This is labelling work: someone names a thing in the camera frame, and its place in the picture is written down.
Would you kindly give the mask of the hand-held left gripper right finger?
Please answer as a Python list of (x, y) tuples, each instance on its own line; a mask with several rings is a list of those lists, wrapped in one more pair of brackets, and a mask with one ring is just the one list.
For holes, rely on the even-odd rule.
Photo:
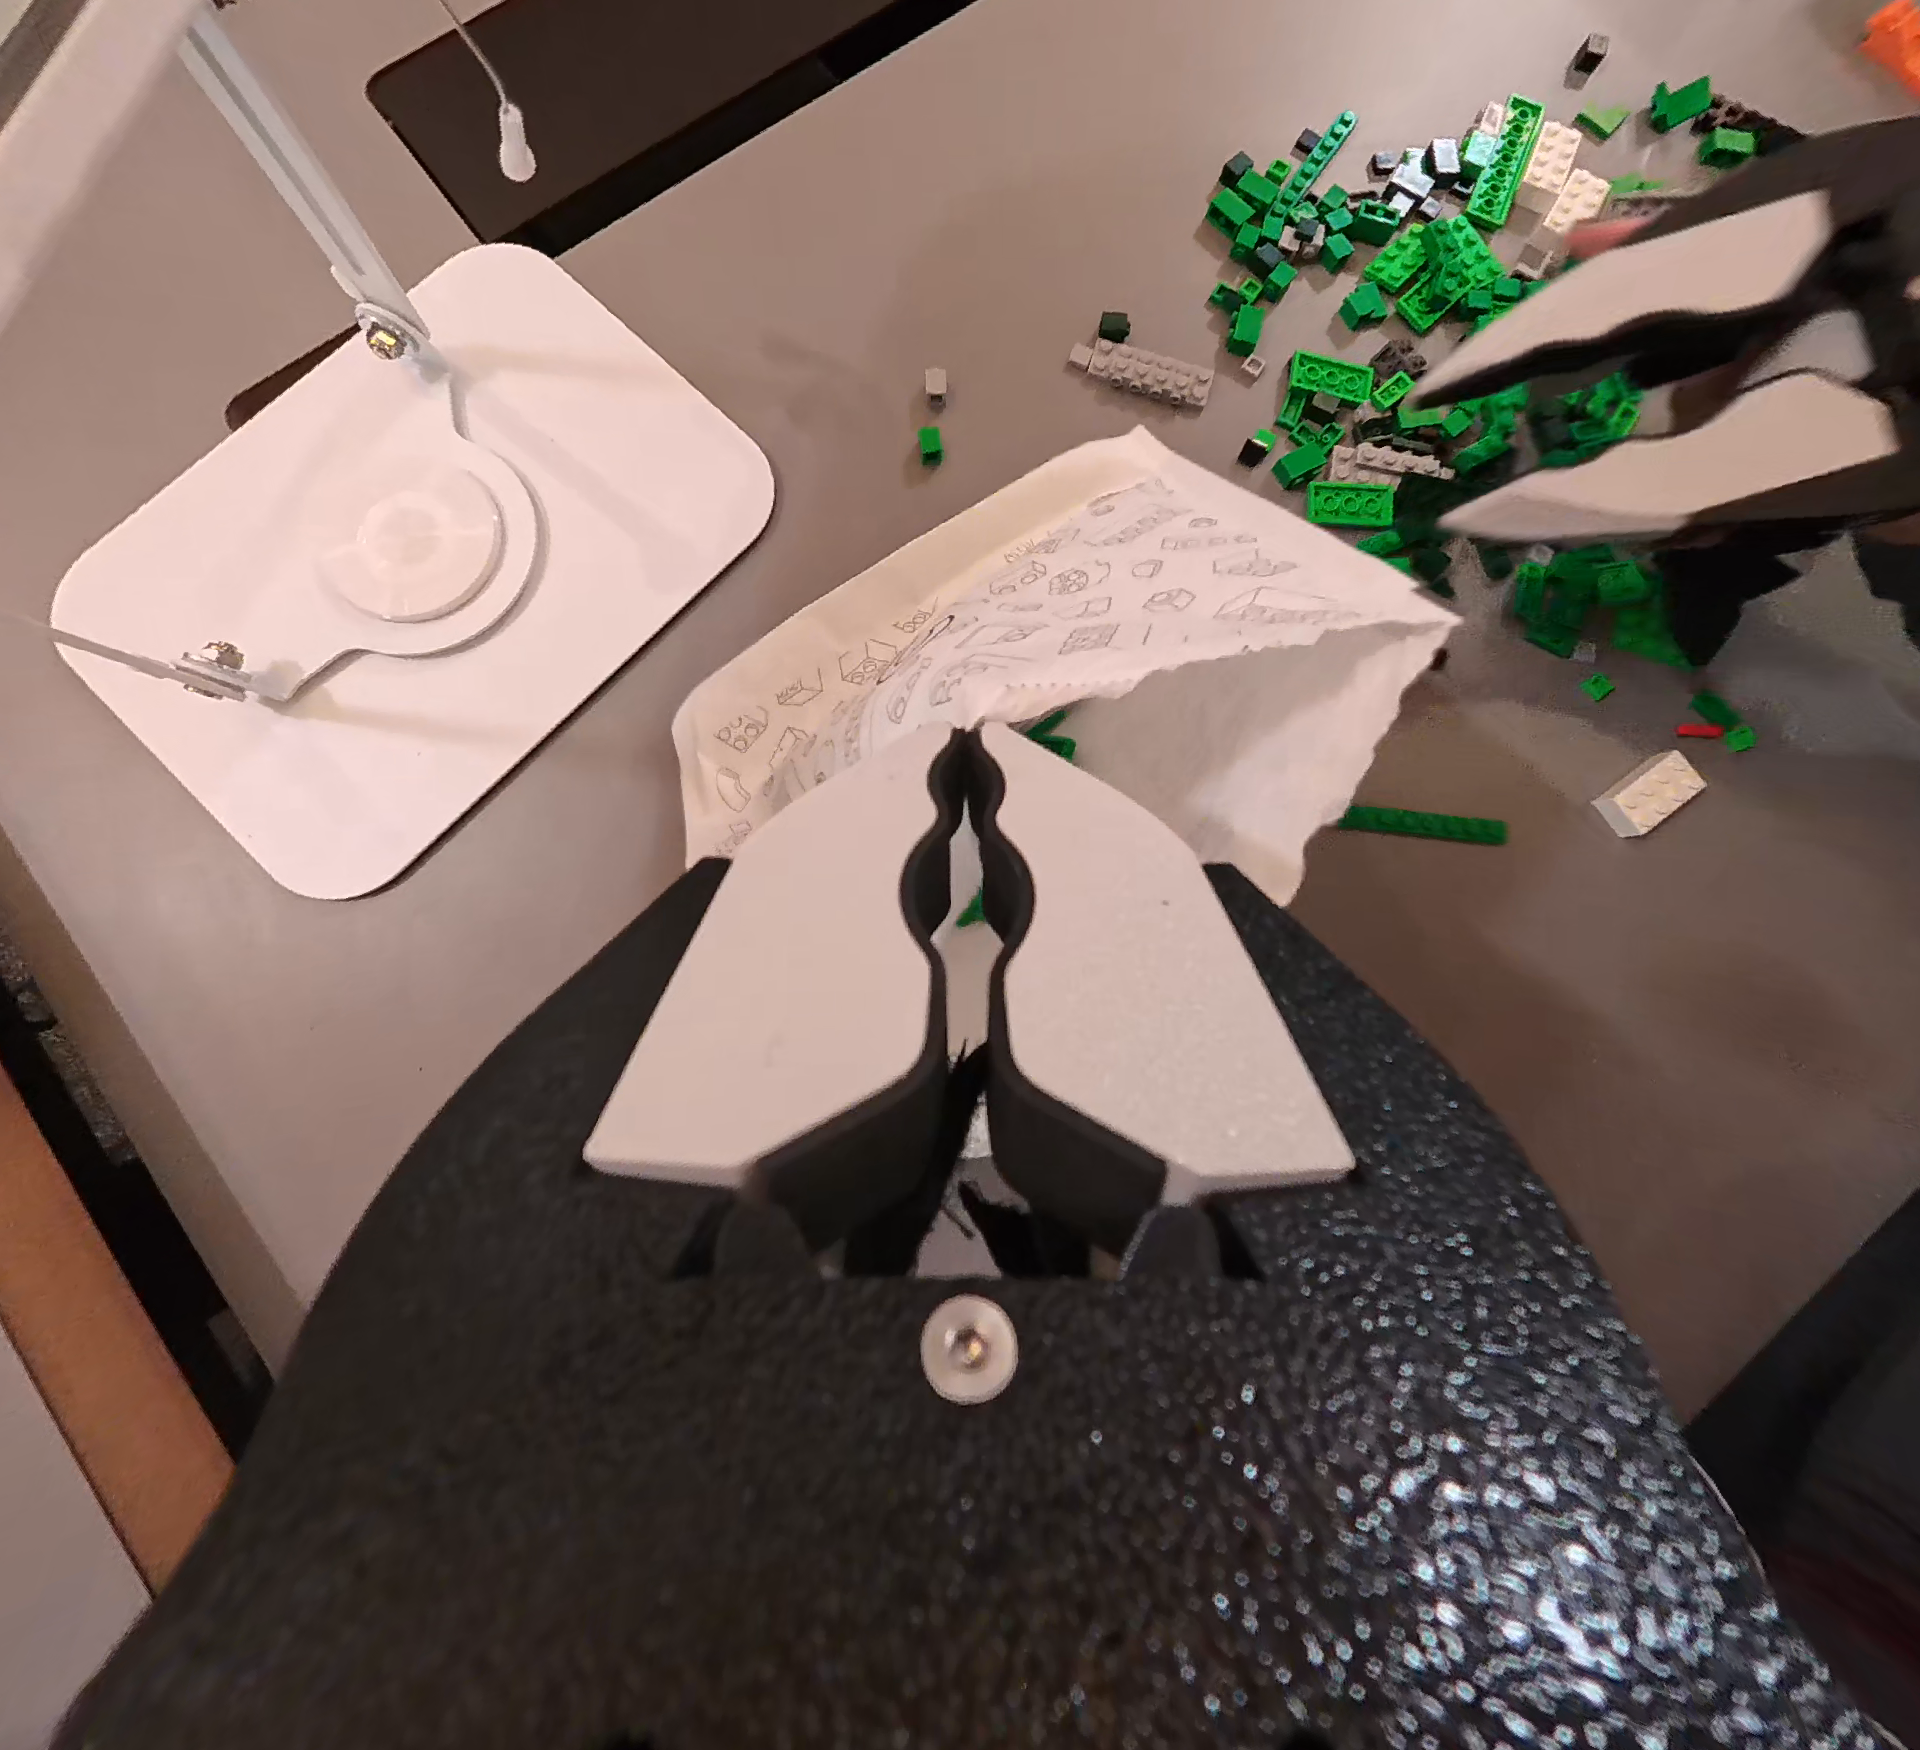
[(1005, 725), (963, 741), (988, 973), (983, 1111), (1018, 1202), (1007, 1278), (1087, 1278), (1169, 1218), (1178, 1278), (1247, 1266), (1219, 1209), (1345, 1183), (1356, 1157), (1200, 855)]

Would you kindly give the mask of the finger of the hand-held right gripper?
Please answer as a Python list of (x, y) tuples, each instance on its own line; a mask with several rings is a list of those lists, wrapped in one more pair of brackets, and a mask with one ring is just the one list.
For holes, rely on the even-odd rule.
[(1789, 372), (1715, 419), (1533, 469), (1443, 516), (1491, 544), (1625, 544), (1768, 521), (1902, 516), (1902, 414), (1825, 372)]
[(1826, 195), (1661, 226), (1561, 274), (1446, 351), (1408, 398), (1412, 409), (1483, 398), (1591, 362), (1668, 357), (1689, 343), (1754, 343), (1805, 313), (1805, 286), (1832, 241)]

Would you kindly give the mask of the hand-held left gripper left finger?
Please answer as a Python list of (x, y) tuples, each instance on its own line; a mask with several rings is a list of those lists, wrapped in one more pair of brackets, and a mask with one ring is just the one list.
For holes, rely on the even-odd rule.
[(811, 1250), (924, 1183), (948, 1070), (932, 934), (977, 761), (972, 732), (917, 728), (741, 844), (586, 1166), (772, 1204)]

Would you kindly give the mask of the pile of green toy bricks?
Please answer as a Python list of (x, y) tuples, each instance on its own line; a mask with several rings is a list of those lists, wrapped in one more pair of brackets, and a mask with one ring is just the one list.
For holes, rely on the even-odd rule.
[(1466, 133), (1338, 164), (1356, 112), (1309, 126), (1283, 154), (1222, 161), (1202, 215), (1216, 241), (1205, 317), (1219, 351), (1164, 402), (1200, 409), (1219, 379), (1273, 376), (1269, 416), (1239, 465), (1266, 469), (1364, 557), (1452, 603), (1474, 564), (1523, 644), (1592, 665), (1592, 649), (1696, 673), (1747, 603), (1789, 580), (1816, 527), (1704, 523), (1651, 538), (1546, 538), (1516, 548), (1452, 523), (1525, 469), (1592, 469), (1650, 438), (1632, 367), (1568, 388), (1515, 384), (1415, 405), (1443, 337), (1474, 337), (1570, 274), (1568, 237), (1677, 202), (1661, 178), (1597, 174), (1580, 153), (1626, 111), (1553, 120), (1529, 97), (1488, 102)]

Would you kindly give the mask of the white printed paper bag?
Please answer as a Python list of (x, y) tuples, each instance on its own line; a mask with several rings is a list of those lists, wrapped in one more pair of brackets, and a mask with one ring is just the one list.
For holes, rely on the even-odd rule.
[(1454, 624), (1394, 565), (1145, 429), (1084, 441), (690, 692), (684, 855), (728, 859), (917, 728), (1063, 713), (1080, 770), (1285, 904)]

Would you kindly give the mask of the grey desk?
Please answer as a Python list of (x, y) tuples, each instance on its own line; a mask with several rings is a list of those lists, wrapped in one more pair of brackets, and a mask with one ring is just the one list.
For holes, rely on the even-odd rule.
[[(680, 870), (669, 718), (753, 637), (1053, 454), (1152, 423), (1232, 474), (1269, 388), (1197, 419), (1102, 398), (1107, 308), (1212, 351), (1202, 208), (1229, 153), (1356, 111), (1378, 146), (1523, 91), (1566, 115), (1709, 73), (1825, 130), (1905, 105), (1879, 0), (977, 0), (569, 251), (776, 474), (758, 545), (394, 890), (278, 890), (68, 665), (3, 655), (5, 907), (271, 1364), (454, 1087)], [(924, 368), (948, 372), (929, 409)], [(919, 426), (946, 465), (925, 469)], [(1711, 686), (1760, 732), (1642, 846), (1588, 800), (1687, 686), (1471, 616), (1369, 794), (1504, 817), (1504, 849), (1332, 832), (1295, 917), (1432, 1042), (1570, 1213), (1695, 1416), (1916, 1187), (1916, 658), (1841, 559), (1747, 616)]]

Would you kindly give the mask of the black desk panel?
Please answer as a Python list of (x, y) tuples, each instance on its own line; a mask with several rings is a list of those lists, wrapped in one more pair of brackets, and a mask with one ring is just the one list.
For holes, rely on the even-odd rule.
[(530, 126), (506, 180), (454, 36), (375, 73), (372, 106), (482, 241), (559, 255), (972, 0), (500, 0), (468, 19)]

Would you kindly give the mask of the white toy brick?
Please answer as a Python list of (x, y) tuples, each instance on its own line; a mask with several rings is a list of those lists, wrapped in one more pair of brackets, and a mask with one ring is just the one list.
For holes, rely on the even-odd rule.
[(1613, 836), (1637, 842), (1689, 808), (1704, 791), (1706, 776), (1684, 752), (1661, 752), (1597, 794), (1591, 808)]

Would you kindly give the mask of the long thin green plate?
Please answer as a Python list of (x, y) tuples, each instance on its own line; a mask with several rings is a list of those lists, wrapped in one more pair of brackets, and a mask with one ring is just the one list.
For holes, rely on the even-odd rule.
[(1369, 801), (1347, 804), (1338, 820), (1338, 831), (1398, 836), (1405, 842), (1443, 842), (1461, 846), (1504, 846), (1508, 842), (1508, 824), (1504, 820)]

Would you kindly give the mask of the light grey toy plate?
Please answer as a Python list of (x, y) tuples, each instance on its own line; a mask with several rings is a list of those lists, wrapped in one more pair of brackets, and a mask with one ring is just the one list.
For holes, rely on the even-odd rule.
[(1212, 368), (1111, 337), (1069, 346), (1066, 367), (1118, 395), (1145, 398), (1176, 410), (1207, 409), (1216, 379)]

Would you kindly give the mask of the white book stand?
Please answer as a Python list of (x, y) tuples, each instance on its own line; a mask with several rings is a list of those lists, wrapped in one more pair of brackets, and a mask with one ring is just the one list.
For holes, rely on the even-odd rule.
[(55, 648), (286, 891), (385, 890), (772, 521), (760, 445), (555, 260), (400, 285), (211, 0), (59, 0), (3, 47), (3, 317), (176, 59), (355, 334), (64, 572)]

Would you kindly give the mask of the wooden side table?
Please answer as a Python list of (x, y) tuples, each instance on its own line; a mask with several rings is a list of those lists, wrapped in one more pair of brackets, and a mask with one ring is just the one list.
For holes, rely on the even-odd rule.
[(3, 1077), (3, 1744), (64, 1711), (179, 1571), (231, 1457)]

